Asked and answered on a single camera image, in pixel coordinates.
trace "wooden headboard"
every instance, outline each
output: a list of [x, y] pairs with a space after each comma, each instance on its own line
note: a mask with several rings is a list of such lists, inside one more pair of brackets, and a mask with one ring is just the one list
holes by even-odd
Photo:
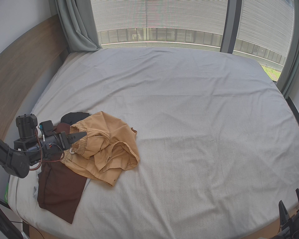
[[67, 48], [58, 15], [33, 27], [0, 54], [0, 139], [31, 87]]

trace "curtain fold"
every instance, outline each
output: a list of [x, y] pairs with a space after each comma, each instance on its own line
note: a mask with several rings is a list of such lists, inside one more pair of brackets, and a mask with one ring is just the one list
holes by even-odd
[[70, 51], [101, 49], [90, 0], [55, 0], [60, 23]]
[[288, 98], [290, 91], [299, 74], [299, 0], [294, 0], [294, 31], [289, 54], [280, 78], [276, 84], [285, 99]]

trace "clothing pile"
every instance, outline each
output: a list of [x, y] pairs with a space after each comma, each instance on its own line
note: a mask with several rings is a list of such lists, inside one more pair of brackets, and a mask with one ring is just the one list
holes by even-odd
[[51, 161], [43, 162], [38, 174], [37, 201], [68, 223], [72, 223], [81, 195], [90, 179], [114, 186], [122, 170], [137, 166], [140, 157], [135, 142], [137, 131], [102, 111], [89, 115], [66, 114], [54, 127], [56, 133], [86, 131], [87, 135]]

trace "mattress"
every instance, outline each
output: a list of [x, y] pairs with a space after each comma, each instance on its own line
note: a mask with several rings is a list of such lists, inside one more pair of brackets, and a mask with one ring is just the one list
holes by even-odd
[[139, 165], [91, 180], [72, 224], [39, 208], [36, 173], [10, 177], [9, 205], [60, 238], [240, 238], [298, 202], [299, 127], [254, 60], [187, 48], [71, 54], [32, 113], [104, 111], [138, 131]]

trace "building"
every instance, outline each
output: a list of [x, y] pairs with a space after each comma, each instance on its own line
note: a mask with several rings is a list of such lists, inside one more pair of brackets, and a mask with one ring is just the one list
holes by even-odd
[[[227, 0], [91, 2], [104, 48], [171, 46], [220, 50]], [[234, 54], [281, 71], [293, 23], [293, 0], [243, 0]]]

